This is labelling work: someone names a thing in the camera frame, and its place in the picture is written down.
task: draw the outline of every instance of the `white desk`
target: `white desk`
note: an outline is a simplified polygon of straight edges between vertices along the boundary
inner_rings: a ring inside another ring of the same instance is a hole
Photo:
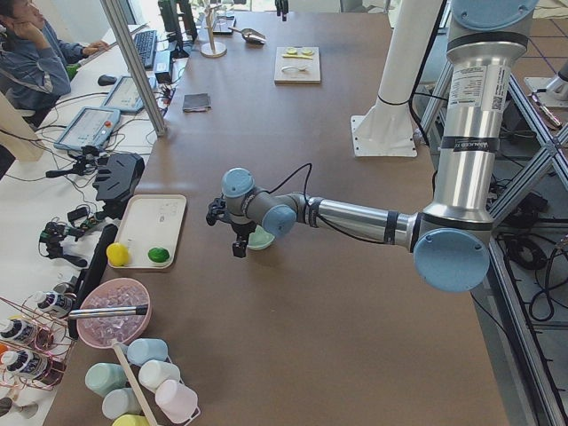
[[[184,61],[177,61],[172,78],[176,80],[183,71]],[[68,125],[82,107],[100,107],[105,96],[89,96],[82,99],[70,100],[82,95],[97,92],[109,92],[112,86],[100,87],[97,80],[100,75],[127,75],[128,69],[122,59],[118,46],[100,54],[97,58],[79,68],[75,79],[71,82],[71,93],[61,98],[59,106],[56,106],[43,121],[43,126]],[[141,154],[147,159],[156,141],[152,124],[147,120],[146,111],[137,115],[122,115],[119,126],[129,120],[136,119],[126,124],[120,130],[124,138],[116,148],[116,151],[133,152]],[[46,138],[45,146],[53,150],[57,155],[64,158],[54,157],[50,153],[44,153],[38,162],[14,162],[7,175],[22,179],[39,179],[45,176],[45,171],[68,169],[72,164],[71,159],[65,158],[66,153],[53,148],[50,139],[57,138],[63,131],[62,128],[47,128],[37,132],[40,138]],[[77,185],[84,186],[83,195],[76,191],[72,184],[64,177],[52,179],[44,178],[34,182],[23,182],[5,176],[0,180],[0,267],[3,272],[3,287],[1,295],[15,303],[21,304],[37,290],[51,290],[56,284],[77,275],[80,270],[63,259],[50,260],[40,257],[38,254],[38,240],[40,232],[45,224],[54,217],[60,217],[67,221],[67,213],[75,209],[79,204],[86,201],[95,201],[96,191],[91,186],[92,179],[96,174],[78,177],[69,175]],[[99,209],[102,203],[96,203]],[[87,233],[78,242],[72,237],[67,237],[62,246],[69,254],[78,255],[91,260],[92,252],[99,241],[100,229],[103,224]],[[7,318],[16,314],[13,308],[0,302],[0,318]],[[0,389],[0,396],[5,395],[7,389]],[[19,404],[28,401],[39,403],[38,413],[31,419],[24,420],[19,414],[8,414],[0,417],[0,425],[10,426],[36,426],[43,424],[43,419],[50,409],[51,402],[56,390],[47,392],[42,390],[25,389],[19,399]]]

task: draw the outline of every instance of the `white tray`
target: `white tray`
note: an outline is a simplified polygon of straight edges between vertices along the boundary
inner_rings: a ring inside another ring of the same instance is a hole
[[[176,255],[179,230],[185,215],[187,199],[177,194],[134,195],[124,211],[114,242],[124,244],[130,260],[115,269],[164,269]],[[148,258],[148,250],[162,247],[169,251],[170,259],[157,264]]]

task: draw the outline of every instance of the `yellow cup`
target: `yellow cup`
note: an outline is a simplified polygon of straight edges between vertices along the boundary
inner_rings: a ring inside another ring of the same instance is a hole
[[[125,414],[113,422],[113,426],[150,426],[143,415]]]

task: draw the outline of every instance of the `mug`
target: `mug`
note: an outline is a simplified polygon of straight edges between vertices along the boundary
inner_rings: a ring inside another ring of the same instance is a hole
[[[103,415],[110,420],[116,420],[123,414],[140,414],[141,411],[132,388],[115,389],[103,400]]]
[[[85,375],[87,388],[103,398],[109,392],[123,388],[126,382],[126,374],[118,364],[99,362],[89,368]]]
[[[150,426],[143,415],[125,414],[113,422],[113,426]]]
[[[169,379],[176,382],[181,380],[178,366],[156,359],[147,361],[138,373],[140,384],[153,393],[156,392],[163,382]]]
[[[165,361],[168,345],[162,339],[136,339],[128,346],[126,356],[131,364],[142,367],[150,359]]]
[[[197,394],[184,384],[171,379],[160,385],[155,401],[173,423],[187,422],[197,410]]]

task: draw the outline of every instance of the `robotic arm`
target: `robotic arm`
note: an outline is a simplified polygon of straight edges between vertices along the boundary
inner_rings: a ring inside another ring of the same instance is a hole
[[[208,223],[231,224],[239,257],[256,225],[278,238],[299,222],[406,247],[433,287],[474,288],[489,268],[493,219],[485,203],[510,70],[526,51],[536,4],[506,0],[497,10],[493,0],[453,1],[447,57],[454,74],[434,200],[422,212],[407,215],[303,193],[273,196],[247,170],[232,169],[223,177],[222,197],[209,206]]]

